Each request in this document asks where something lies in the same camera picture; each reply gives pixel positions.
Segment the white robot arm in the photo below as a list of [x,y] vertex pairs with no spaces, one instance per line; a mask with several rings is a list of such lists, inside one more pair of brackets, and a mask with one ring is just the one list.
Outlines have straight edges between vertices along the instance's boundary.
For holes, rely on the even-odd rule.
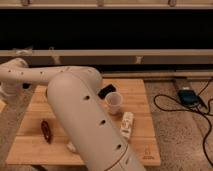
[[146,171],[103,108],[102,76],[92,67],[30,68],[20,58],[0,64],[5,94],[15,84],[45,85],[47,100],[89,171]]

